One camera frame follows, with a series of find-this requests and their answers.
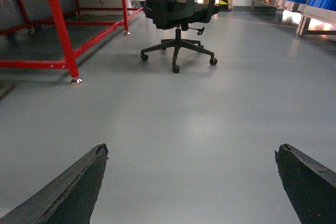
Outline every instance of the black office chair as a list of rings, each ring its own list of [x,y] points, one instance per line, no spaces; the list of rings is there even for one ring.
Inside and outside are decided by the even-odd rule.
[[[179,73],[180,67],[176,64],[176,60],[179,49],[184,47],[210,55],[210,64],[217,64],[215,54],[204,49],[199,40],[181,39],[181,29],[187,31],[190,28],[188,24],[194,22],[209,23],[211,16],[219,12],[215,0],[209,0],[208,5],[196,4],[195,0],[147,0],[143,10],[146,17],[153,19],[157,29],[167,30],[176,27],[176,32],[175,39],[162,39],[161,44],[141,50],[142,60],[148,60],[146,52],[174,47],[173,72]],[[198,30],[197,34],[201,35],[204,27],[196,30]]]

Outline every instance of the red metal rack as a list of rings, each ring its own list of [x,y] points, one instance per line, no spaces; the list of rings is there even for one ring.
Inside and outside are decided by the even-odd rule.
[[[21,15],[24,19],[25,24],[12,27],[10,29],[1,30],[0,36],[18,31],[24,28],[32,29],[38,25],[48,25],[54,24],[57,30],[57,34],[60,39],[60,43],[64,52],[64,58],[59,61],[48,61],[48,60],[0,60],[0,67],[5,68],[35,68],[35,69],[68,69],[71,76],[73,77],[72,84],[81,84],[82,79],[79,78],[78,67],[76,59],[89,48],[97,44],[106,35],[115,30],[119,26],[124,26],[125,34],[129,34],[129,23],[128,21],[133,18],[136,14],[141,12],[142,8],[127,8],[126,0],[122,0],[122,8],[81,8],[79,1],[75,0],[76,9],[71,12],[63,13],[59,0],[47,0],[52,13],[51,17],[44,18],[37,21],[31,21],[27,15],[25,5],[23,0],[17,0],[19,8],[21,10]],[[117,22],[103,22],[103,21],[70,21],[65,20],[65,17],[71,14],[79,14],[82,10],[122,10],[123,21]],[[128,11],[132,10],[133,13],[128,15]],[[88,42],[84,43],[82,46],[73,50],[71,41],[69,38],[68,30],[66,25],[98,25],[98,26],[109,26],[107,29],[102,31],[100,34],[91,38]]]

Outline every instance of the chair adjustment lever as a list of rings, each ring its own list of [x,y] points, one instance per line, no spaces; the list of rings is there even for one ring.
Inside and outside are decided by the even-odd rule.
[[[197,30],[198,31],[197,35],[202,35],[205,29],[205,27],[203,27],[202,29],[196,29],[196,28],[191,28],[191,27],[188,27],[188,28],[192,30]]]

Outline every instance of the chair star base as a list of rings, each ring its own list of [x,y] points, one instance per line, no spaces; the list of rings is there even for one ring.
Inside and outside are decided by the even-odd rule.
[[[191,40],[191,39],[182,39],[181,38],[181,27],[180,25],[177,26],[175,30],[175,39],[162,39],[161,43],[145,48],[141,50],[141,59],[143,61],[148,60],[148,55],[146,55],[146,52],[152,52],[156,50],[165,50],[166,48],[169,47],[174,47],[174,56],[173,56],[173,72],[174,73],[179,73],[180,67],[176,64],[177,61],[177,56],[178,56],[178,51],[180,50],[181,47],[187,48],[196,52],[201,52],[206,55],[210,55],[210,64],[212,66],[217,64],[217,59],[215,58],[215,54],[209,50],[204,49],[204,46],[201,45],[201,42],[199,40]]]

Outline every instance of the gray floor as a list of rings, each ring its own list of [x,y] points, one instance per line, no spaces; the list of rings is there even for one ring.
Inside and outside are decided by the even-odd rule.
[[[16,88],[0,102],[0,216],[106,143],[92,224],[299,224],[274,150],[289,143],[336,171],[336,44],[295,31],[219,13],[203,36],[182,35],[217,66],[181,49],[173,74],[172,49],[140,60],[174,36],[141,14],[131,36],[116,30],[80,58],[80,86],[61,70],[1,69]]]

